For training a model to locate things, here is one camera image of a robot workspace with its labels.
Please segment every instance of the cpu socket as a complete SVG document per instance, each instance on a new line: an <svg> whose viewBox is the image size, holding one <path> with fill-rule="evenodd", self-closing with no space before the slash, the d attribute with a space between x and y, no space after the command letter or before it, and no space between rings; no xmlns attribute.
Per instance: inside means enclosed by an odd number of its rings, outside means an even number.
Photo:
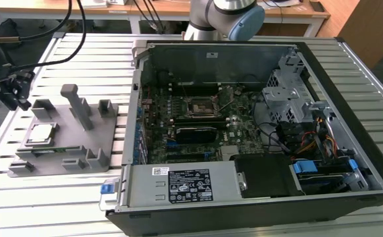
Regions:
<svg viewBox="0 0 383 237"><path fill-rule="evenodd" d="M218 117L218 104L211 97L198 97L187 100L187 114L191 118Z"/></svg>

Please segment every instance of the motherboard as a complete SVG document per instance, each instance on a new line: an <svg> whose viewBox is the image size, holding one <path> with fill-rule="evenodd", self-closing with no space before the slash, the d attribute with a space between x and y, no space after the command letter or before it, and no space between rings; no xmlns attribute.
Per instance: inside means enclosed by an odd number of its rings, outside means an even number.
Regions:
<svg viewBox="0 0 383 237"><path fill-rule="evenodd" d="M252 118L260 91L238 83L144 87L148 164L230 160L263 153Z"/></svg>

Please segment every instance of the power supply label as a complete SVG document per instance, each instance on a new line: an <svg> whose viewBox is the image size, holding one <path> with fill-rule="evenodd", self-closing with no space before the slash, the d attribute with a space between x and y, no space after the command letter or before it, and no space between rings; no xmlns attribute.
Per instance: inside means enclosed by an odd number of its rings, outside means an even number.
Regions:
<svg viewBox="0 0 383 237"><path fill-rule="evenodd" d="M208 169L168 172L168 197L171 203L212 201L212 184Z"/></svg>

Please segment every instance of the aluminum slotted table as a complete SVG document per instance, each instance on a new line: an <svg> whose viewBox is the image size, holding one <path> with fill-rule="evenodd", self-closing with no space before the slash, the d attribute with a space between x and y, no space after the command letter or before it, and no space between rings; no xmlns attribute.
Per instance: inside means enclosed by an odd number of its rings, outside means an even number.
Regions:
<svg viewBox="0 0 383 237"><path fill-rule="evenodd" d="M52 39L41 62L65 58L79 45L81 35L67 34ZM47 98L53 104L68 104L60 96L65 83L79 85L79 94L89 104L99 99L119 103L111 169L105 173L9 178L7 175L15 151L32 120L32 112L11 112L0 127L0 236L125 236L107 220L97 206L100 185L120 175L127 111L133 67L135 40L179 40L180 36L88 34L79 55L71 62L36 68L31 100ZM260 37L254 40L304 41L343 94L383 153L383 85L346 43L335 39ZM314 83L322 99L320 89ZM176 236L383 236L383 206L370 207L319 223L299 223Z"/></svg>

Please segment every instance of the circuit board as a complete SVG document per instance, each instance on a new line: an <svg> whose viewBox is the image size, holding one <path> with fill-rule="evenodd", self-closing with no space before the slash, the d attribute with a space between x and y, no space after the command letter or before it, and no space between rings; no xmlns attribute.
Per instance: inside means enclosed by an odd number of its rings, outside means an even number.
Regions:
<svg viewBox="0 0 383 237"><path fill-rule="evenodd" d="M148 87L144 91L146 133L148 164L196 161L222 161L222 146L236 145L240 154L263 153L260 131L254 123L251 109L258 93L239 85L218 85L211 96L190 96L186 90L172 93L172 88ZM175 134L182 125L175 119L223 119L226 127L216 129L210 143L179 144ZM200 160L188 159L198 154Z"/></svg>

